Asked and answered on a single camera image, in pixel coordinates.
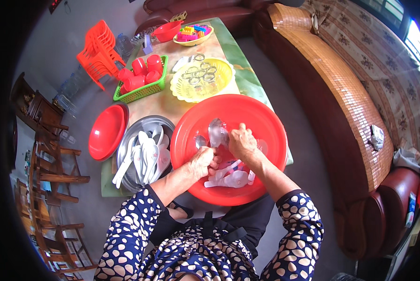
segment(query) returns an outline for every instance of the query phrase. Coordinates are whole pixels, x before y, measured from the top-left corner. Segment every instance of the yellow plastic plate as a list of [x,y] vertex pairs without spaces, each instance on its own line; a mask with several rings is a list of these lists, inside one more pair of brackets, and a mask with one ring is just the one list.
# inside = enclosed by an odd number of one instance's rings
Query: yellow plastic plate
[[215,81],[218,85],[219,91],[196,94],[194,87],[189,84],[188,80],[182,78],[182,74],[184,74],[191,66],[199,67],[201,64],[201,62],[191,62],[181,67],[179,71],[173,75],[173,79],[171,80],[170,89],[173,92],[173,95],[179,100],[184,100],[187,103],[198,103],[215,95],[224,94],[226,92],[229,93],[228,89],[230,87],[228,87],[228,85],[232,81],[235,81],[235,70],[233,65],[221,58],[206,58],[204,62],[208,62],[211,66],[216,67]]

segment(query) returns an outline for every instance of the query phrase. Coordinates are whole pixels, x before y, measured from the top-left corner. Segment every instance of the wooden cabinet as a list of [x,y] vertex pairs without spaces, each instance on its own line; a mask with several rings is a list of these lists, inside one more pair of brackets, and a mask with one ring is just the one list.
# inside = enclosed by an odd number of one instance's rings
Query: wooden cabinet
[[45,124],[49,125],[44,126],[46,130],[58,136],[61,130],[52,126],[60,125],[63,112],[44,98],[38,90],[33,91],[24,80],[24,72],[16,79],[11,89],[10,101],[15,107],[16,116],[33,130],[37,130],[38,124]]

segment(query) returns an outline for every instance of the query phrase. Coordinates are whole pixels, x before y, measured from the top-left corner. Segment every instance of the green plastic basket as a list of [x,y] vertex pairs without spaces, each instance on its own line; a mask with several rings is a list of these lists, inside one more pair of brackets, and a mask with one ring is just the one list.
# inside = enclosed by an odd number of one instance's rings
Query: green plastic basket
[[133,102],[134,100],[137,100],[139,98],[144,98],[145,96],[148,96],[150,94],[157,93],[163,90],[165,88],[166,73],[168,72],[167,71],[168,56],[164,55],[164,56],[160,56],[160,58],[161,58],[161,63],[163,65],[163,74],[159,80],[151,84],[147,84],[141,88],[135,89],[126,94],[123,94],[122,96],[120,95],[120,90],[124,83],[123,81],[120,81],[118,83],[118,86],[116,87],[115,94],[113,95],[113,100],[116,102],[121,101],[128,104],[128,103]]

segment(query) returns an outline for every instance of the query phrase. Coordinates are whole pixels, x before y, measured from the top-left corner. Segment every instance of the slipper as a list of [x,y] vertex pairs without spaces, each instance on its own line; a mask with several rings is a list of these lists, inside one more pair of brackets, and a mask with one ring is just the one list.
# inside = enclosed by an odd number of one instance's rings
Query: slipper
[[177,204],[176,201],[174,201],[174,200],[167,207],[168,208],[171,208],[171,209],[180,208],[180,209],[184,210],[185,213],[187,213],[187,218],[191,218],[194,215],[193,209],[190,209],[190,208],[187,208],[187,207],[183,207],[183,206]]

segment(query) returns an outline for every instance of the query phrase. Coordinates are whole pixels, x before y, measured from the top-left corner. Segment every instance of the polka dot blouse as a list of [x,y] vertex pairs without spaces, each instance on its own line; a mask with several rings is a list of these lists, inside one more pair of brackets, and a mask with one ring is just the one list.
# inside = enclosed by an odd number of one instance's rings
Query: polka dot blouse
[[288,234],[260,276],[241,240],[225,242],[221,237],[227,231],[218,228],[213,229],[213,237],[205,239],[199,225],[174,233],[143,259],[163,208],[156,200],[148,186],[123,202],[111,219],[96,281],[175,281],[189,273],[203,281],[312,279],[324,229],[318,210],[302,190],[291,191],[277,202]]

